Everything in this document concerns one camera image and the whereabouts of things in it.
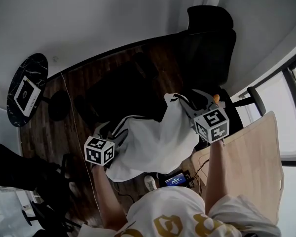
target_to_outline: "dark wood surface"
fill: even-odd
[[[77,95],[85,96],[86,90],[99,81],[110,71],[116,69],[124,62],[130,61],[133,54],[143,52],[155,64],[159,76],[153,82],[153,89],[160,99],[165,93],[180,92],[183,86],[180,71],[171,50],[171,44],[158,42],[133,47],[102,59],[91,61],[79,68],[65,73],[64,79],[73,102]],[[62,77],[57,77],[47,83],[44,96],[50,98],[56,91],[66,90]],[[67,164],[67,177],[75,177],[77,182],[71,183],[71,190],[77,197],[67,213],[67,218],[82,224],[101,227],[101,217],[95,203],[94,194],[88,171],[90,166],[86,164],[83,156],[83,145],[87,137],[92,135],[76,109],[62,121],[52,121],[48,116],[48,105],[42,102],[31,121],[20,128],[22,150],[24,157],[30,158],[35,155],[61,164],[64,154],[72,154],[74,157]],[[190,159],[185,160],[181,167],[195,174]],[[193,188],[198,192],[197,182]],[[144,175],[132,180],[119,183],[121,194],[130,194],[135,201],[148,192],[144,184]],[[130,197],[117,196],[123,205],[125,212],[132,205]],[[71,233],[77,236],[77,229]]]

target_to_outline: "wooden desk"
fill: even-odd
[[[226,181],[231,195],[245,195],[274,224],[284,188],[277,123],[273,112],[225,139]],[[197,171],[209,158],[210,148],[196,152]],[[207,183],[208,163],[198,172]]]

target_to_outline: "round table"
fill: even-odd
[[[34,104],[34,107],[29,117],[23,115],[23,113],[14,101],[14,95],[18,90],[18,87],[24,76],[26,76],[40,89],[40,94]],[[6,101],[6,109],[8,112],[9,120],[12,125],[16,127],[21,127],[31,120],[32,116],[35,114],[37,110],[37,107],[40,104],[40,101],[42,100],[46,86],[47,76],[48,62],[46,57],[41,53],[31,55],[20,65],[19,69],[16,71],[12,79]]]

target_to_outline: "white cloth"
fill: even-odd
[[[134,203],[127,215],[128,223],[118,232],[85,225],[78,237],[281,235],[279,229],[244,197],[224,196],[212,207],[208,216],[205,215],[203,199],[194,191],[185,187],[164,187]]]
[[[114,182],[132,179],[143,172],[168,174],[188,158],[199,141],[179,99],[165,94],[167,110],[159,123],[144,117],[124,118],[113,132],[128,129],[128,136],[116,150],[107,176]]]

